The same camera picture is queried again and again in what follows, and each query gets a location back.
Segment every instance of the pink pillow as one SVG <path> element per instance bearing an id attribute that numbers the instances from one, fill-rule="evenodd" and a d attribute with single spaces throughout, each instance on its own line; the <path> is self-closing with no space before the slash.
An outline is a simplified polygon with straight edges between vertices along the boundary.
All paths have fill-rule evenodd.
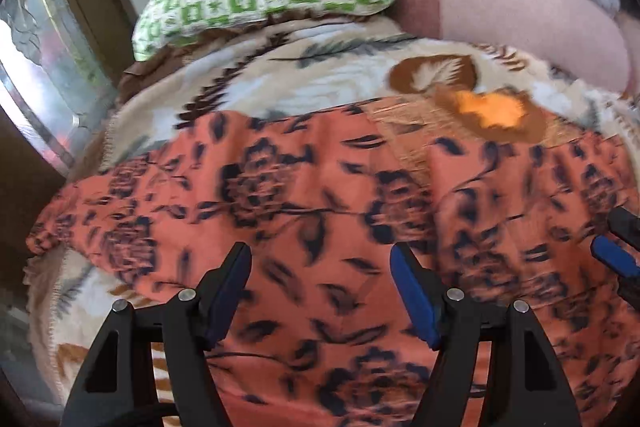
<path id="1" fill-rule="evenodd" d="M 631 62 L 631 80 L 626 92 L 635 97 L 640 94 L 640 21 L 626 12 L 618 12 L 616 22 L 624 35 Z"/>
<path id="2" fill-rule="evenodd" d="M 510 44 L 594 86 L 630 79 L 622 33 L 590 0 L 397 0 L 388 14 L 421 37 Z"/>

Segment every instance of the metal screw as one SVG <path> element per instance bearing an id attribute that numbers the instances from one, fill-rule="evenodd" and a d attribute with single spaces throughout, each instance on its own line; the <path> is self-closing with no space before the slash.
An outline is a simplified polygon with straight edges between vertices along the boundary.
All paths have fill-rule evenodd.
<path id="1" fill-rule="evenodd" d="M 121 311 L 126 310 L 127 306 L 129 306 L 129 301 L 126 301 L 125 299 L 118 299 L 117 301 L 113 301 L 111 309 L 116 313 L 120 313 Z"/>
<path id="2" fill-rule="evenodd" d="M 465 298 L 465 293 L 460 288 L 449 288 L 447 297 L 452 301 L 462 301 Z"/>
<path id="3" fill-rule="evenodd" d="M 196 296 L 196 290 L 192 288 L 185 288 L 178 293 L 178 299 L 182 302 L 193 301 Z"/>
<path id="4" fill-rule="evenodd" d="M 527 313 L 529 311 L 529 305 L 525 301 L 515 301 L 513 307 L 520 313 Z"/>

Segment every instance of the orange floral blanket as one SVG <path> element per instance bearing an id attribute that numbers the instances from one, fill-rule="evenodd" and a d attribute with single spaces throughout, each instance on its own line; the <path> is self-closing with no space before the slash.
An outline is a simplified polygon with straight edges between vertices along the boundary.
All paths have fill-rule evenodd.
<path id="1" fill-rule="evenodd" d="M 64 187 L 28 245 L 66 243 L 166 301 L 244 241 L 254 269 L 229 336 L 207 355 L 234 424 L 395 427 L 436 358 L 390 277 L 390 247 L 406 241 L 477 299 L 526 299 L 595 425 L 640 360 L 639 317 L 589 249 L 610 208 L 638 212 L 625 147 L 558 122 L 540 143 L 487 141 L 418 98 L 409 105 L 423 118 L 404 123 L 392 121 L 407 114 L 394 98 L 270 122 L 206 115 Z"/>

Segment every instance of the blanket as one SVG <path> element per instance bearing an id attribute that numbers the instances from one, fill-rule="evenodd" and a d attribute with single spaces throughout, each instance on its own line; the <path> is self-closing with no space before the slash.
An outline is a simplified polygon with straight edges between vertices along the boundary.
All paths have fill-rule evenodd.
<path id="1" fill-rule="evenodd" d="M 621 139 L 526 107 L 540 132 L 494 140 L 428 94 L 274 121 L 216 112 L 63 188 L 28 245 L 65 243 L 165 301 L 244 241 L 255 268 L 207 355 L 234 424 L 391 426 L 415 412 L 435 358 L 390 279 L 390 245 L 406 241 L 476 299 L 527 299 L 594 425 L 638 368 L 640 337 L 589 245 L 613 206 L 638 211 L 638 190 Z M 478 397 L 487 364 L 480 353 Z"/>
<path id="2" fill-rule="evenodd" d="M 255 54 L 273 34 L 290 35 L 291 42 L 287 41 L 278 48 L 280 57 L 296 57 L 292 48 L 298 41 L 300 44 L 297 44 L 296 52 L 322 43 L 325 46 L 333 44 L 336 53 L 329 60 L 308 64 L 305 68 L 299 68 L 297 60 L 271 61 L 269 55 L 255 57 L 247 62 L 248 67 L 226 84 L 221 108 L 241 109 L 250 116 L 273 120 L 391 94 L 398 92 L 390 85 L 390 70 L 396 66 L 405 68 L 409 65 L 410 77 L 415 79 L 413 84 L 417 84 L 412 88 L 412 83 L 405 82 L 404 86 L 396 86 L 398 89 L 426 89 L 434 78 L 446 80 L 450 76 L 450 60 L 440 60 L 441 67 L 435 67 L 438 63 L 428 64 L 423 60 L 413 70 L 405 60 L 458 54 L 472 57 L 476 90 L 504 86 L 525 90 L 538 105 L 599 130 L 604 137 L 618 134 L 632 151 L 632 160 L 640 157 L 637 138 L 640 127 L 632 106 L 620 100 L 619 95 L 594 89 L 581 80 L 567 77 L 526 52 L 508 46 L 471 46 L 431 39 L 405 42 L 411 46 L 408 51 L 400 46 L 387 50 L 364 48 L 360 53 L 339 51 L 340 42 L 363 37 L 383 39 L 399 34 L 396 26 L 381 18 L 357 25 L 341 20 L 287 23 L 242 36 L 231 42 L 231 46 L 236 46 L 234 48 L 193 57 L 190 66 L 133 97 L 113 118 L 102 167 L 113 167 L 137 154 L 158 148 L 177 136 L 174 125 L 180 122 L 178 115 L 184 111 L 182 106 L 193 102 L 203 89 L 215 86 L 215 79 L 223 75 L 225 69 L 235 68 L 247 56 Z M 382 55 L 385 60 L 369 53 Z M 263 77 L 263 65 L 275 64 L 278 68 L 270 76 Z M 42 332 L 31 340 L 34 350 L 41 353 L 38 367 L 56 396 L 65 403 L 79 366 L 111 302 L 116 298 L 127 298 L 134 306 L 140 306 L 156 301 L 139 295 L 110 273 L 95 269 L 73 250 L 66 249 L 61 256 L 64 259 L 55 266 L 59 271 L 53 288 L 40 291 L 39 286 L 31 286 L 30 296 L 35 302 L 31 314 L 32 331 Z M 172 399 L 162 347 L 154 346 L 152 353 L 156 361 L 154 370 L 159 397 Z M 176 423 L 176 419 L 165 420 L 166 425 Z"/>

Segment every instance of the black cable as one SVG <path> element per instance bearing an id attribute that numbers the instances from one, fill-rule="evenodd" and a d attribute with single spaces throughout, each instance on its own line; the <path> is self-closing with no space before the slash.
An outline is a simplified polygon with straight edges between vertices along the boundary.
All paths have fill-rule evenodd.
<path id="1" fill-rule="evenodd" d="M 164 418 L 165 416 L 178 416 L 178 409 L 175 403 L 145 405 L 144 407 L 126 412 L 116 419 L 102 424 L 100 427 L 138 427 L 139 425 Z"/>

